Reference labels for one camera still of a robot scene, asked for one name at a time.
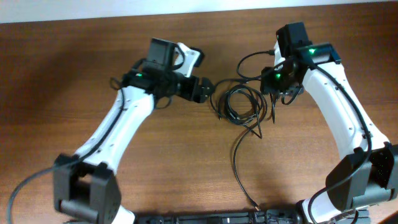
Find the black USB cable thin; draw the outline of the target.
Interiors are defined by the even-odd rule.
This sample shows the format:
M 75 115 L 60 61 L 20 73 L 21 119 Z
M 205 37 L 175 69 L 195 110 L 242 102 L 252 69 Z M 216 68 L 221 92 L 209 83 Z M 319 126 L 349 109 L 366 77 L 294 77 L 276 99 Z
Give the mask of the black USB cable thin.
M 267 161 L 266 141 L 267 132 L 266 99 L 258 94 L 249 98 L 253 105 L 254 119 L 249 129 L 242 133 L 233 151 L 233 172 L 239 188 L 252 208 L 259 212 L 267 203 L 267 187 L 269 185 L 266 174 Z

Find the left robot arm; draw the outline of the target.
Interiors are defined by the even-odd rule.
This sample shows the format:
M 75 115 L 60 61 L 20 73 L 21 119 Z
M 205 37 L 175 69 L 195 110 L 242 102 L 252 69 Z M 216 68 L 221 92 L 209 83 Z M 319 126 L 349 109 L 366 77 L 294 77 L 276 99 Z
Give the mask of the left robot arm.
M 111 84 L 117 97 L 110 111 L 72 156 L 59 155 L 53 173 L 54 209 L 83 223 L 134 223 L 121 204 L 119 163 L 139 126 L 163 98 L 204 103 L 213 91 L 208 78 L 192 74 L 205 54 L 179 42 L 153 38 L 147 56 Z

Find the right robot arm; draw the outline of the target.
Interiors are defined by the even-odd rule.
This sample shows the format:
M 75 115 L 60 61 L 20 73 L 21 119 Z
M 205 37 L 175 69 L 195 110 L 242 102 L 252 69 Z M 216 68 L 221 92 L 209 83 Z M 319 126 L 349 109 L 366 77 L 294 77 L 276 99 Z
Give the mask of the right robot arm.
M 294 223 L 368 223 L 367 207 L 397 198 L 397 146 L 376 127 L 329 43 L 315 45 L 302 22 L 276 33 L 274 66 L 261 73 L 261 92 L 287 105 L 307 92 L 334 137 L 340 162 L 325 186 L 297 203 Z

